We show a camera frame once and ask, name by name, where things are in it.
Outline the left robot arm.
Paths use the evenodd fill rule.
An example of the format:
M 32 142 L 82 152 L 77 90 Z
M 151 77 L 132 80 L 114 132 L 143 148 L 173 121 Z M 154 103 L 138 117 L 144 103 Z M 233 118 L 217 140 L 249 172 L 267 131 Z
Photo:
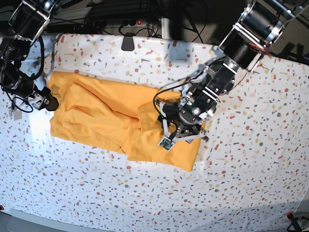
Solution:
M 182 92 L 176 102 L 154 97 L 164 132 L 159 145 L 170 149 L 177 142 L 207 141 L 202 124 L 213 117 L 219 96 L 232 90 L 238 70 L 251 72 L 286 25 L 308 6 L 306 0 L 251 1 L 220 43 L 221 58 L 204 65 L 195 77 L 180 84 Z

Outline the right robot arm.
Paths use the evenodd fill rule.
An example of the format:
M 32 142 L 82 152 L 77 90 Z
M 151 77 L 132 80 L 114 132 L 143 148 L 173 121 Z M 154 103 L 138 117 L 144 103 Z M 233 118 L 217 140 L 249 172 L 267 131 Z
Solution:
M 55 111 L 59 103 L 50 89 L 39 90 L 35 85 L 44 68 L 44 42 L 42 33 L 62 5 L 60 0 L 22 0 L 7 24 L 1 24 L 0 36 L 0 87 L 11 101 L 14 109 L 21 100 L 31 110 Z M 39 42 L 41 51 L 40 69 L 31 76 L 20 71 L 30 48 Z

